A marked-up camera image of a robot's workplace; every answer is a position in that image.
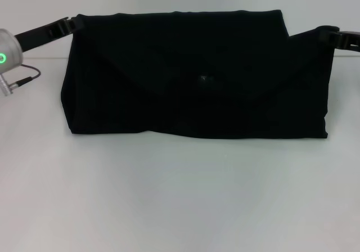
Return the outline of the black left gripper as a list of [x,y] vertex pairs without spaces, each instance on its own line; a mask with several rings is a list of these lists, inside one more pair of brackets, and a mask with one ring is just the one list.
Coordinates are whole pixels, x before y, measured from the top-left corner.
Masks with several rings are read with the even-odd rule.
[[45,26],[15,35],[23,52],[43,46],[77,32],[84,27],[79,17],[63,18]]

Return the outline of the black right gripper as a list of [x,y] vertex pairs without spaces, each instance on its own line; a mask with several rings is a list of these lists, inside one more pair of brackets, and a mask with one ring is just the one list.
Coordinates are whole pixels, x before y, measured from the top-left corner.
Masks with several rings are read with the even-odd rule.
[[319,40],[334,49],[360,52],[359,32],[322,30]]

